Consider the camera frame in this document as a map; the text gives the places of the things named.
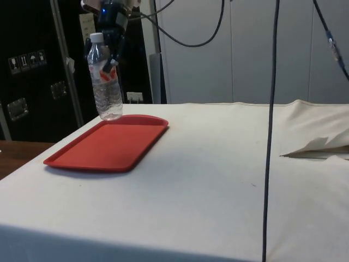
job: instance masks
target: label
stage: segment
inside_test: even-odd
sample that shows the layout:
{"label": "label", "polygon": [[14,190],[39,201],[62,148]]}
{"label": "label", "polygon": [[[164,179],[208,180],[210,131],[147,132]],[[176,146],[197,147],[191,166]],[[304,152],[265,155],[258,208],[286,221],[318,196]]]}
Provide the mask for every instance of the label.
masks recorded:
{"label": "label", "polygon": [[118,79],[115,65],[109,73],[103,71],[103,66],[105,65],[105,63],[106,62],[101,62],[98,64],[88,66],[93,84],[106,84],[110,81]]}
{"label": "label", "polygon": [[28,59],[28,56],[26,54],[19,56],[18,59],[20,61],[20,66],[21,66],[21,69],[23,72],[30,69],[29,59]]}
{"label": "label", "polygon": [[17,57],[9,58],[9,66],[10,66],[11,74],[15,75],[21,72],[20,64],[18,62]]}
{"label": "label", "polygon": [[47,60],[46,60],[46,55],[45,55],[45,51],[44,50],[40,50],[38,51],[38,61],[39,61],[39,65],[43,66],[47,64]]}
{"label": "label", "polygon": [[96,29],[94,26],[94,17],[93,14],[81,14],[80,18],[80,27],[83,37],[83,42],[86,42],[86,38],[90,36],[90,34],[95,33]]}
{"label": "label", "polygon": [[31,68],[35,68],[39,65],[38,54],[36,52],[29,53],[29,63]]}

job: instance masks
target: white wall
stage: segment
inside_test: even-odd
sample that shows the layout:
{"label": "white wall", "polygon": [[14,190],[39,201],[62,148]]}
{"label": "white wall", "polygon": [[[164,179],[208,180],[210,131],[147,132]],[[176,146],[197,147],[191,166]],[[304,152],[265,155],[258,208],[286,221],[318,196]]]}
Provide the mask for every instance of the white wall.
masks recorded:
{"label": "white wall", "polygon": [[[220,15],[221,0],[176,0],[159,15],[160,26],[187,44],[206,41]],[[157,0],[157,8],[168,0]],[[225,1],[221,30],[208,45],[187,48],[160,34],[169,103],[231,102],[232,54],[230,0]]]}
{"label": "white wall", "polygon": [[[161,8],[169,0],[157,0]],[[349,65],[349,1],[318,0]],[[269,101],[275,0],[230,0],[217,38],[188,49],[160,33],[170,103]],[[176,0],[160,25],[185,43],[208,39],[221,0]],[[334,61],[312,1],[282,0],[276,102],[348,103],[349,83]]]}

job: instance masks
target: black cable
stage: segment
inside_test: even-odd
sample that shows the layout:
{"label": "black cable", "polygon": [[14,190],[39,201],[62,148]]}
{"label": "black cable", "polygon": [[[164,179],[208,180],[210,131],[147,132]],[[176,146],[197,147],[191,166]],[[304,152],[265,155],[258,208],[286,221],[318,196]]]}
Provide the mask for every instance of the black cable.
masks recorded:
{"label": "black cable", "polygon": [[[151,13],[147,16],[154,16],[154,15],[157,15],[158,13],[164,11],[167,7],[169,7],[175,0],[170,0],[164,7],[160,8],[159,10],[157,10],[156,12],[154,13]],[[137,21],[137,20],[141,20],[143,18],[145,18],[144,16],[142,16],[142,13],[139,13],[139,12],[136,12],[136,13],[132,13],[133,15],[136,15],[136,16],[140,16],[140,17],[136,17],[136,18],[130,18],[129,21]]]}
{"label": "black cable", "polygon": [[348,74],[347,70],[345,69],[345,67],[341,67],[341,68],[342,68],[342,71],[343,71],[346,79],[349,81],[349,74]]}
{"label": "black cable", "polygon": [[273,65],[272,65],[272,88],[270,91],[269,103],[269,128],[268,128],[268,145],[266,158],[266,175],[264,185],[264,210],[263,210],[263,252],[262,262],[267,261],[267,225],[268,225],[268,197],[269,197],[269,171],[270,171],[270,154],[272,151],[272,134],[273,134],[273,112],[276,83],[276,49],[278,42],[278,21],[279,21],[280,0],[276,0],[274,33],[273,33]]}
{"label": "black cable", "polygon": [[210,37],[210,39],[208,39],[207,41],[201,43],[201,44],[196,44],[196,45],[188,45],[188,44],[185,44],[185,43],[182,43],[181,41],[177,40],[176,38],[174,38],[173,36],[171,36],[169,33],[167,33],[164,29],[162,29],[154,20],[152,20],[149,15],[145,15],[143,13],[141,13],[141,15],[148,19],[154,26],[157,27],[158,30],[162,31],[167,37],[169,37],[171,40],[175,41],[177,44],[180,44],[180,45],[183,45],[185,47],[200,47],[200,46],[204,46],[204,45],[207,45],[208,43],[210,43],[214,38],[215,36],[217,35],[218,31],[219,31],[219,28],[220,28],[220,25],[222,23],[222,19],[223,19],[223,14],[224,14],[224,0],[222,0],[222,6],[221,6],[221,12],[220,12],[220,16],[219,16],[219,21],[218,21],[218,24],[217,24],[217,27],[213,33],[213,35]]}
{"label": "black cable", "polygon": [[312,0],[312,2],[314,3],[314,6],[315,6],[315,8],[316,8],[316,11],[317,11],[317,13],[318,13],[318,15],[319,15],[319,17],[320,17],[320,20],[321,20],[321,23],[322,23],[322,25],[323,25],[323,28],[325,29],[326,32],[328,32],[329,29],[328,29],[328,27],[327,27],[327,24],[326,24],[326,22],[325,22],[325,19],[323,18],[323,15],[322,15],[322,13],[321,13],[320,7],[319,7],[318,4],[317,4],[317,0]]}
{"label": "black cable", "polygon": [[314,6],[315,6],[316,11],[317,11],[317,14],[318,14],[318,16],[319,16],[319,18],[321,20],[322,26],[323,26],[323,28],[326,31],[326,36],[327,36],[328,42],[330,43],[330,47],[332,49],[334,57],[335,57],[336,61],[338,62],[340,68],[342,69],[345,78],[349,81],[349,74],[348,74],[348,72],[347,72],[347,70],[345,68],[344,60],[343,60],[343,58],[342,58],[342,56],[340,54],[339,48],[337,47],[336,41],[334,40],[334,38],[333,38],[333,36],[331,34],[331,31],[327,27],[326,21],[323,18],[323,15],[322,15],[322,12],[320,10],[320,7],[317,4],[317,0],[312,0],[312,2],[314,3]]}

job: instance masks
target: red tray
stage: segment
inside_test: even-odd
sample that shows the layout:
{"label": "red tray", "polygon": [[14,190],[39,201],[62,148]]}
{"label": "red tray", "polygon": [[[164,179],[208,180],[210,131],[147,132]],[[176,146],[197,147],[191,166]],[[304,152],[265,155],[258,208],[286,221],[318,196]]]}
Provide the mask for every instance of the red tray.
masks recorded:
{"label": "red tray", "polygon": [[168,125],[166,120],[145,115],[103,121],[54,153],[44,164],[55,168],[126,172],[137,165]]}

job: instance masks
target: sticker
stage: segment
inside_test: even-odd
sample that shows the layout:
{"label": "sticker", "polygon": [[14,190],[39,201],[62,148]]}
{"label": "sticker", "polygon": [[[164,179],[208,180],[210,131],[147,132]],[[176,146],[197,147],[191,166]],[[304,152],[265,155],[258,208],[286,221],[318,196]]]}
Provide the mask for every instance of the sticker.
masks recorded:
{"label": "sticker", "polygon": [[38,54],[36,52],[29,53],[29,63],[31,68],[38,67],[39,61],[38,61]]}
{"label": "sticker", "polygon": [[43,66],[43,65],[47,64],[46,55],[45,55],[44,50],[38,51],[38,59],[39,59],[39,65]]}
{"label": "sticker", "polygon": [[9,65],[11,69],[11,74],[15,75],[21,72],[20,65],[18,63],[17,57],[11,57],[9,58]]}
{"label": "sticker", "polygon": [[96,29],[94,26],[94,16],[93,14],[81,14],[80,18],[80,27],[83,37],[83,42],[86,42],[86,38],[90,36],[90,34],[95,33]]}
{"label": "sticker", "polygon": [[20,61],[20,66],[21,66],[22,71],[27,71],[30,69],[29,60],[28,60],[27,55],[21,55],[18,57],[18,59]]}

